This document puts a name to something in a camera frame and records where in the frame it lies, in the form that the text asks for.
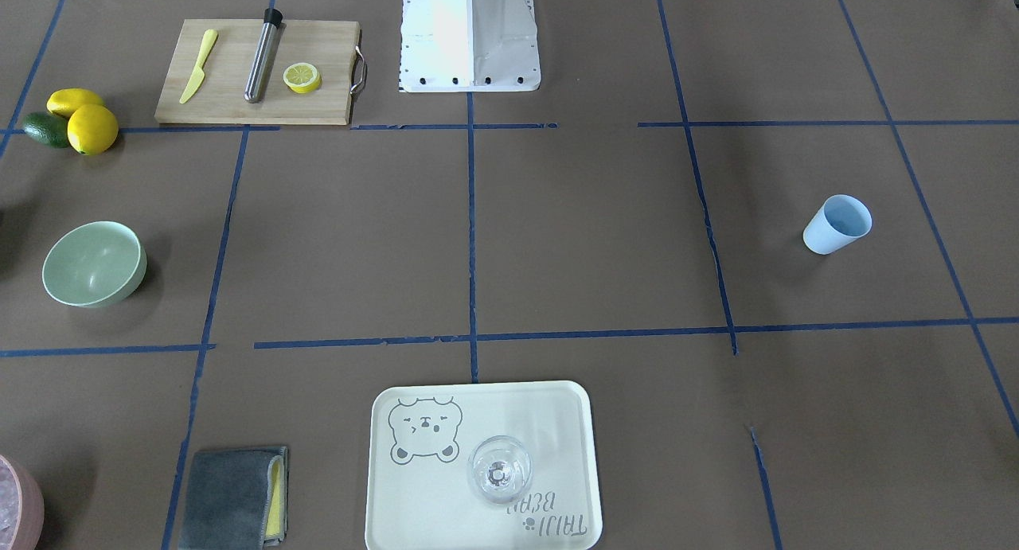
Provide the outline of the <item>yellow lemon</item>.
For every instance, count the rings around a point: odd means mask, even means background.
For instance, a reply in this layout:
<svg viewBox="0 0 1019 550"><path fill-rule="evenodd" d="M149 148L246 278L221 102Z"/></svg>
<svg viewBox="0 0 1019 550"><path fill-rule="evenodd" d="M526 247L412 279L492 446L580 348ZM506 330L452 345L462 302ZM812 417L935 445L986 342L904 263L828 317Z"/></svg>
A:
<svg viewBox="0 0 1019 550"><path fill-rule="evenodd" d="M104 99L90 89L72 87L54 91L46 104L48 112L70 119L84 105L105 105Z"/></svg>
<svg viewBox="0 0 1019 550"><path fill-rule="evenodd" d="M118 138L118 119L104 105L81 105L67 122L67 140L79 154L96 155L109 150Z"/></svg>

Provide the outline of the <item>grey yellow folded cloth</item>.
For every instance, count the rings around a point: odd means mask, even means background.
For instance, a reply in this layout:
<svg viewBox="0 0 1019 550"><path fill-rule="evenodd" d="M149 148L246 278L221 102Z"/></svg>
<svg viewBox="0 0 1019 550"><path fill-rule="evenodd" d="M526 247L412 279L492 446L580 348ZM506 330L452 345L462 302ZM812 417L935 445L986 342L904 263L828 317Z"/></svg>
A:
<svg viewBox="0 0 1019 550"><path fill-rule="evenodd" d="M192 458L179 549L266 549L287 535L290 448L201 450Z"/></svg>

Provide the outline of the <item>lemon half slice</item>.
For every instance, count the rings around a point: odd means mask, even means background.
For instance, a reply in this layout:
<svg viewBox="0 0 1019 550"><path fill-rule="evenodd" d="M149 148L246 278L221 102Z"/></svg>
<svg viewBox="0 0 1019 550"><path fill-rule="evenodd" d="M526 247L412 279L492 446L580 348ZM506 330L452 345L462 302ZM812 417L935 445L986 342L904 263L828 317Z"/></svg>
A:
<svg viewBox="0 0 1019 550"><path fill-rule="evenodd" d="M285 68L283 82L296 94L307 94L321 86L322 76L316 65L294 63Z"/></svg>

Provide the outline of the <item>green avocado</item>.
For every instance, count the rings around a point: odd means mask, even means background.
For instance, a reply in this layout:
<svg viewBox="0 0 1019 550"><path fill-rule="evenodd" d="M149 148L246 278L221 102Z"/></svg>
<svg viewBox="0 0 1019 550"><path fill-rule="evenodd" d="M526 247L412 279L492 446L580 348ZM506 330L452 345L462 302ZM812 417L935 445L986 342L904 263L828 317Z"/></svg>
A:
<svg viewBox="0 0 1019 550"><path fill-rule="evenodd" d="M72 146L68 140L67 127L68 119L41 111L30 112L21 123L23 133L28 138L56 150Z"/></svg>

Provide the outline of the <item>yellow lemon rear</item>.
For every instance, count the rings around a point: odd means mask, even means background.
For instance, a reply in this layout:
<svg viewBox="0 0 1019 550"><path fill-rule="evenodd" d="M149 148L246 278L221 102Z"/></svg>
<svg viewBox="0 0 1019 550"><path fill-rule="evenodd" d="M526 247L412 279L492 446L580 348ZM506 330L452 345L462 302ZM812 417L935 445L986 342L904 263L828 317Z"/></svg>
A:
<svg viewBox="0 0 1019 550"><path fill-rule="evenodd" d="M46 104L48 112L70 119L84 105L105 105L104 99L90 89L72 87L54 91Z"/></svg>

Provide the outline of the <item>green bowl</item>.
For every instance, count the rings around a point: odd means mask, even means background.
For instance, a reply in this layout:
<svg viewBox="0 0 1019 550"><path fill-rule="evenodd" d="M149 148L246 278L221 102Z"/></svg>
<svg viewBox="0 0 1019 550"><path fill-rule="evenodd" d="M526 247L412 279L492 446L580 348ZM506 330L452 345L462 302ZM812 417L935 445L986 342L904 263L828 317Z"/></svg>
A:
<svg viewBox="0 0 1019 550"><path fill-rule="evenodd" d="M41 267L51 299L81 308L123 301L148 271L148 253L135 231L118 221L91 221L62 236Z"/></svg>

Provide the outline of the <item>clear wine glass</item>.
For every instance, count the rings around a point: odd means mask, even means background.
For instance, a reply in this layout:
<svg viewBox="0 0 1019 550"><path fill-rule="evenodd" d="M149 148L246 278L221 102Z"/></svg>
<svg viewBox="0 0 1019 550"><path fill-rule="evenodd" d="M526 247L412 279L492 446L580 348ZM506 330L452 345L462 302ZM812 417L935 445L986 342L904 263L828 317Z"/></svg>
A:
<svg viewBox="0 0 1019 550"><path fill-rule="evenodd" d="M470 484L489 503L509 505L528 492L533 459L524 443L513 436L492 436L470 453Z"/></svg>

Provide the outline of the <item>pink bowl of ice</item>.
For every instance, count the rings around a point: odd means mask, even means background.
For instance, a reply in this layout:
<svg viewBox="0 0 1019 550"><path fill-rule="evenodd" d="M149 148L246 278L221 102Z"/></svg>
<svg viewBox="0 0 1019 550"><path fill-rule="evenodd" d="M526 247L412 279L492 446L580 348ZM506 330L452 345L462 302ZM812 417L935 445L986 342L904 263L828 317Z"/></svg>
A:
<svg viewBox="0 0 1019 550"><path fill-rule="evenodd" d="M1 456L1 549L36 549L44 502L36 478L21 463Z"/></svg>

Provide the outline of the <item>steel muddler black cap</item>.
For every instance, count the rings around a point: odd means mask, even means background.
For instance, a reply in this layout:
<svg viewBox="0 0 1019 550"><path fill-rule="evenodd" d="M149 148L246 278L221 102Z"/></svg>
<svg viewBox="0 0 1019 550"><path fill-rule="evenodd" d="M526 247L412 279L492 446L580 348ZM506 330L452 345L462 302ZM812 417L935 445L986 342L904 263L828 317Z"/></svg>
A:
<svg viewBox="0 0 1019 550"><path fill-rule="evenodd" d="M250 75L245 82L244 100L247 103L261 103L264 98L282 24L283 13L275 7L267 7Z"/></svg>

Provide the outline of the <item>light blue cup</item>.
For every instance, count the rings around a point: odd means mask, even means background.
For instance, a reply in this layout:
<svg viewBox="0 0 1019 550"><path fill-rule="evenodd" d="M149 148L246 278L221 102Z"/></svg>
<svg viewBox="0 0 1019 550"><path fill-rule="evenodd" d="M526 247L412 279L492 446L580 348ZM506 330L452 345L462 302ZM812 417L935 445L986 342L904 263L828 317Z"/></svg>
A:
<svg viewBox="0 0 1019 550"><path fill-rule="evenodd" d="M868 235L873 227L869 208L854 196L837 194L822 203L802 233L806 248L832 254Z"/></svg>

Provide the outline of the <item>cream bear tray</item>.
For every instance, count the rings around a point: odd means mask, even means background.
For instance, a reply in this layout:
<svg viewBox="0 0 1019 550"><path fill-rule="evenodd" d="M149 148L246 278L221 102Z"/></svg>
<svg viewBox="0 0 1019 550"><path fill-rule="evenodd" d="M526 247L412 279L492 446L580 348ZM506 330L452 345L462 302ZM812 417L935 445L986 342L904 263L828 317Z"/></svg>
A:
<svg viewBox="0 0 1019 550"><path fill-rule="evenodd" d="M579 384L434 384L375 399L368 548L590 549L602 529Z"/></svg>

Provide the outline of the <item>yellow plastic knife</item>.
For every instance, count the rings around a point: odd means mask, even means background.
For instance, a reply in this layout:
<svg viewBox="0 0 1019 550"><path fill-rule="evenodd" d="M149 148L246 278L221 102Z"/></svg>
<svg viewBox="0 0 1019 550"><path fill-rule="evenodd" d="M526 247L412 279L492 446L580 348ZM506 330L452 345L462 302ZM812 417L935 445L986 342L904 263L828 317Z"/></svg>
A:
<svg viewBox="0 0 1019 550"><path fill-rule="evenodd" d="M197 90L200 89L204 79L206 79L204 67L208 57L210 56L211 50L218 39L218 36L219 33L215 29L208 29L204 32L203 36L201 36L199 53L197 53L196 60L194 61L185 89L182 90L182 95L178 100L180 104L187 103L193 98L194 94L197 93Z"/></svg>

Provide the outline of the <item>yellow lemon front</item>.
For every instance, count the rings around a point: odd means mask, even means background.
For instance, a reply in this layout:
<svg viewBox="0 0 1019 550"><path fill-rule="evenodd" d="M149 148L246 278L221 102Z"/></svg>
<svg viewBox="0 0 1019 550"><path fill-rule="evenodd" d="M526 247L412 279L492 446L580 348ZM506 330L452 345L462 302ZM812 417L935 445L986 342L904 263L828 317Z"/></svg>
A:
<svg viewBox="0 0 1019 550"><path fill-rule="evenodd" d="M67 140L79 154L96 155L109 150L118 138L118 119L104 105L81 105L67 122Z"/></svg>

